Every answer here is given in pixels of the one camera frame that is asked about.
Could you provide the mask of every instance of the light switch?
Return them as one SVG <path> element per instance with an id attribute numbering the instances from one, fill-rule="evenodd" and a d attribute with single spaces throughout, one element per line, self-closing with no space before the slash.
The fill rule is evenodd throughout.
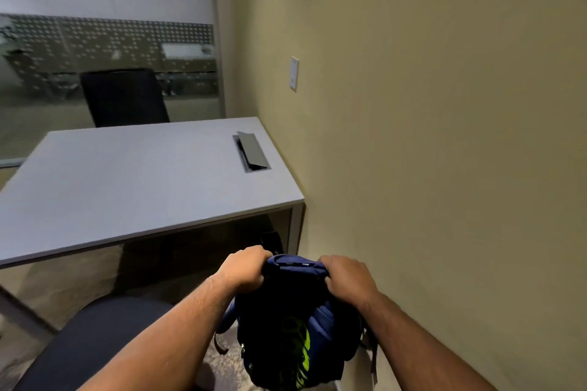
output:
<path id="1" fill-rule="evenodd" d="M 292 56 L 292 63 L 290 65 L 290 88 L 297 89 L 297 69 L 299 68 L 299 60 Z"/>

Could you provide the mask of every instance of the table leg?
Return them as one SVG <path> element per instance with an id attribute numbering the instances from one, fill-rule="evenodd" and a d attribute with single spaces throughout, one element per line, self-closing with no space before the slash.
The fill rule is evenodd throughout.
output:
<path id="1" fill-rule="evenodd" d="M 2 286 L 0 286 L 0 313 L 44 343 L 49 343 L 57 334 L 57 329 Z"/>
<path id="2" fill-rule="evenodd" d="M 290 214 L 290 231 L 288 233 L 287 253 L 297 255 L 299 237 L 302 233 L 302 220 L 304 218 L 304 203 L 292 206 Z"/>

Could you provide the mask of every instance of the person's left hand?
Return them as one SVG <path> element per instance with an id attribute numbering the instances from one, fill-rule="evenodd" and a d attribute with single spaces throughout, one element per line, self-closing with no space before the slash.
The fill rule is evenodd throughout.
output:
<path id="1" fill-rule="evenodd" d="M 263 246 L 247 247 L 230 254 L 215 275 L 233 288 L 236 294 L 252 292 L 263 284 L 260 270 L 272 256 Z"/>

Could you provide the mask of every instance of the glass wall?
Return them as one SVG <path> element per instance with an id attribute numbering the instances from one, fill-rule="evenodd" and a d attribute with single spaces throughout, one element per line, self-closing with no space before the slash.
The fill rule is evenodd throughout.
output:
<path id="1" fill-rule="evenodd" d="M 152 68 L 172 121 L 222 117 L 212 0 L 0 0 L 0 164 L 94 127 L 79 74 Z"/>

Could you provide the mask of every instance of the white tabletop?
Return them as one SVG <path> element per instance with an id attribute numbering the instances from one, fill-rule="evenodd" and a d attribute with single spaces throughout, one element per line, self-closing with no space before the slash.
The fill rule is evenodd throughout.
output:
<path id="1" fill-rule="evenodd" d="M 237 132 L 270 170 L 245 172 Z M 0 265 L 303 201 L 257 118 L 50 132 L 0 192 Z"/>

